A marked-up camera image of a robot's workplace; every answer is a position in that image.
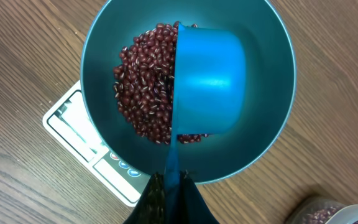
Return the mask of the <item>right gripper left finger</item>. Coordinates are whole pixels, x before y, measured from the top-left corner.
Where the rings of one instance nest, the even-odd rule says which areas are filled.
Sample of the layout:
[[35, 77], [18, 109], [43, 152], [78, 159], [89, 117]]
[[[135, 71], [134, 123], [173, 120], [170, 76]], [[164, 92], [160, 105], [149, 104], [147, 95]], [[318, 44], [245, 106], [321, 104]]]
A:
[[124, 224], [164, 224], [165, 212], [163, 175], [156, 173], [150, 177], [137, 205]]

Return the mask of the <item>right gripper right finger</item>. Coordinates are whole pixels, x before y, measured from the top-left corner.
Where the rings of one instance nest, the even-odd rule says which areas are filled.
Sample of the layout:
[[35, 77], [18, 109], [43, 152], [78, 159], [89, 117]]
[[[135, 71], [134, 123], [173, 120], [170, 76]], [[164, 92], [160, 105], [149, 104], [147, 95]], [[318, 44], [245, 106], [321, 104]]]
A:
[[195, 183], [186, 172], [181, 172], [180, 205], [178, 217], [182, 224], [218, 224]]

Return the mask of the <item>blue plastic measuring scoop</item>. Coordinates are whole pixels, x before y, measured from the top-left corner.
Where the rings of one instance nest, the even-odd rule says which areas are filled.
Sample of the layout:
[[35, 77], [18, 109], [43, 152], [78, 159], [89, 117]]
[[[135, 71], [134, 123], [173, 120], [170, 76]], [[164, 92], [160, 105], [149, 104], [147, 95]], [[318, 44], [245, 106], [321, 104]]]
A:
[[185, 217], [185, 172], [208, 174], [213, 161], [208, 146], [179, 152], [177, 137], [228, 132], [239, 120], [245, 86], [245, 53], [233, 33], [178, 25], [172, 138], [164, 175], [166, 223]]

